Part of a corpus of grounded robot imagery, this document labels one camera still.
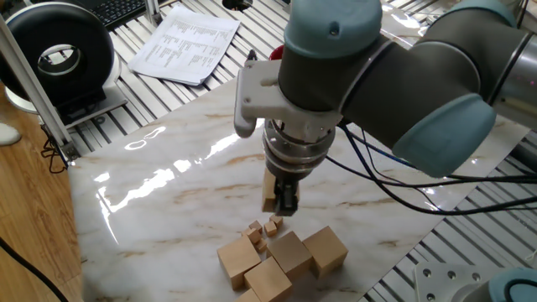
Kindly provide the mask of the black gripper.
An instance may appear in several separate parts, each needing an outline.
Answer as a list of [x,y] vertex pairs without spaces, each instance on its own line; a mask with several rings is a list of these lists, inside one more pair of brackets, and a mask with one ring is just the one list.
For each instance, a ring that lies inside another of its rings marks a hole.
[[274,176],[274,193],[276,197],[274,213],[277,216],[292,216],[298,209],[298,184],[311,174],[313,169],[304,166],[291,165],[278,167],[269,165],[268,171]]

